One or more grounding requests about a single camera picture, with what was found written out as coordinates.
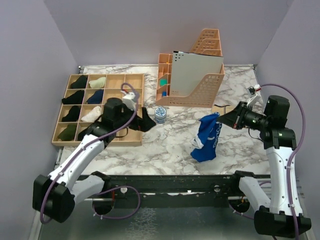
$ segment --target blue cloth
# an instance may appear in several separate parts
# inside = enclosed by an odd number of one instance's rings
[[[200,119],[201,124],[197,136],[192,142],[195,149],[191,152],[191,157],[199,163],[213,160],[216,157],[218,137],[222,128],[222,123],[217,122],[219,115],[218,112],[215,112]]]
[[[94,94],[88,98],[86,101],[88,104],[100,104],[102,102],[102,98],[104,97],[104,91],[102,89],[97,90]]]

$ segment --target white wall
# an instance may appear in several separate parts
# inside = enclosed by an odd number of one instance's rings
[[[53,169],[51,137],[77,64],[42,0],[1,1],[0,16],[0,239],[26,240],[33,181]]]
[[[294,0],[257,67],[260,84],[278,83],[300,99],[306,114],[303,146],[296,156],[307,212],[316,239],[320,239],[319,142],[320,142],[320,1]],[[265,87],[266,96],[288,97],[291,103],[288,127],[301,136],[301,114],[294,100],[275,87]]]
[[[156,64],[220,30],[225,64],[257,64],[293,0],[44,0],[80,65]]]

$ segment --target marble tabletop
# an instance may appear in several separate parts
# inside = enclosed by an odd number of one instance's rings
[[[151,118],[156,104],[156,65],[86,66],[85,74],[144,73],[144,106]],[[225,77],[214,104],[236,106],[247,101],[246,88],[257,84],[253,66],[225,67]],[[107,147],[84,170],[88,175],[100,171],[107,175],[218,175],[233,174],[236,170],[269,174],[269,162],[262,143],[248,135],[247,129],[235,130],[223,126],[216,147],[217,157],[202,163],[190,156],[191,140],[197,134],[199,119],[210,114],[210,108],[166,106],[167,118],[143,134],[142,146]],[[263,111],[260,98],[254,107]],[[258,132],[251,131],[253,137]],[[75,150],[64,147],[61,163]]]

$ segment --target white board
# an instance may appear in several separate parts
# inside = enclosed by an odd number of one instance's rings
[[[224,58],[174,51],[172,56],[170,96],[186,97],[207,74],[219,74]]]

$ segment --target gray floor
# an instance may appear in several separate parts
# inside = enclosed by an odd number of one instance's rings
[[[123,216],[129,209],[113,210]],[[93,217],[91,203],[80,203],[63,224],[42,226],[39,240],[272,240],[254,223],[229,208],[142,208],[124,220]]]

